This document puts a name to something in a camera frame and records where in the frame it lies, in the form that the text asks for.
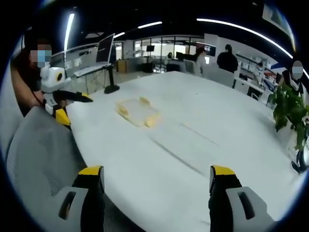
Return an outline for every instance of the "green leaves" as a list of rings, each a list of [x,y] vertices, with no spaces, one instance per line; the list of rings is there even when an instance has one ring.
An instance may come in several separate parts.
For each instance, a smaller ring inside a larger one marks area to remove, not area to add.
[[[309,114],[309,105],[304,107],[302,98],[286,84],[277,88],[277,91],[269,97],[269,101],[276,104],[273,115],[276,121],[276,131],[287,125],[290,120],[297,133],[296,149],[304,148],[303,142],[307,131],[302,119]]]
[[[305,137],[305,127],[302,125],[298,125],[296,127],[297,140],[295,149],[303,150],[304,149],[304,137]]]

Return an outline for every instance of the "monitor stand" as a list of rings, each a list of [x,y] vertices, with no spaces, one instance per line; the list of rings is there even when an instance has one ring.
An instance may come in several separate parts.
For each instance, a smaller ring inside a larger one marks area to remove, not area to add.
[[[115,91],[119,90],[120,87],[114,84],[114,77],[113,77],[113,74],[112,74],[112,65],[109,66],[107,68],[107,70],[108,70],[108,74],[110,76],[110,85],[105,87],[104,93],[110,94],[110,93],[114,93]]]

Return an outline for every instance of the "led light strip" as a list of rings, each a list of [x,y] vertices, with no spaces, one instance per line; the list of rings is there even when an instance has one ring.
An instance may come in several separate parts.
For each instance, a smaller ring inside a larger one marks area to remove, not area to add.
[[[121,33],[119,33],[119,34],[117,34],[117,35],[114,35],[114,38],[117,38],[117,37],[122,36],[122,35],[124,35],[124,34],[125,34],[124,32],[121,32]]]
[[[138,29],[141,29],[141,28],[146,28],[146,27],[150,27],[150,26],[153,26],[153,25],[158,25],[158,24],[162,24],[161,21],[159,22],[155,22],[155,23],[149,23],[149,24],[145,24],[143,26],[139,26]]]
[[[70,35],[70,30],[72,27],[73,19],[74,19],[75,14],[70,14],[69,20],[68,20],[68,25],[67,25],[67,30],[66,30],[66,36],[64,38],[64,51],[68,49],[68,41],[69,41],[69,35]]]
[[[289,58],[291,58],[291,59],[293,58],[293,56],[288,51],[286,51],[283,47],[281,47],[279,44],[277,44],[276,42],[272,41],[270,38],[266,37],[265,35],[262,35],[262,34],[256,32],[256,31],[254,31],[254,30],[251,30],[251,29],[248,29],[248,28],[245,28],[245,27],[233,24],[233,23],[227,23],[227,22],[224,22],[224,21],[213,20],[213,19],[197,18],[197,21],[210,22],[210,23],[220,23],[220,24],[224,24],[224,25],[228,25],[228,26],[232,26],[232,27],[235,27],[235,28],[239,28],[239,29],[248,31],[248,32],[250,32],[252,34],[255,34],[255,35],[263,38],[264,40],[272,43],[277,48],[279,48],[282,52],[284,52]],[[307,78],[309,78],[309,75],[308,75],[308,73],[306,72],[305,69],[304,69],[304,74],[307,76]]]

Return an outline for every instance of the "white table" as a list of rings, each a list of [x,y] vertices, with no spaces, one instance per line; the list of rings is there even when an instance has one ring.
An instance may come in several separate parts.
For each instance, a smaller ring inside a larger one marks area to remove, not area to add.
[[[264,93],[264,89],[262,89],[262,88],[260,88],[260,87],[258,87],[258,86],[256,86],[256,85],[254,85],[253,83],[250,83],[249,81],[246,81],[246,80],[243,80],[243,79],[241,79],[241,78],[235,78],[235,80],[236,81],[239,81],[239,82],[242,82],[242,83],[244,83],[245,85],[248,85],[249,87],[251,87],[251,88],[254,88],[254,89],[256,89],[257,91],[259,91],[260,93]]]
[[[139,96],[160,110],[156,128],[137,128],[115,112],[116,101]],[[67,107],[76,143],[88,166],[105,167],[106,194],[144,230],[209,231],[213,164],[234,170],[274,220],[287,210],[299,176],[276,139],[271,110],[256,100],[180,72],[135,79],[115,93],[91,97],[94,102]]]

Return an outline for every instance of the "transparent container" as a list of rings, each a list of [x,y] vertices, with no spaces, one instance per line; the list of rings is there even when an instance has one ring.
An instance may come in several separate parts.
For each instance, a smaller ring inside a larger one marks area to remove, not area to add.
[[[116,111],[137,127],[154,127],[160,116],[159,111],[143,97],[117,102]]]

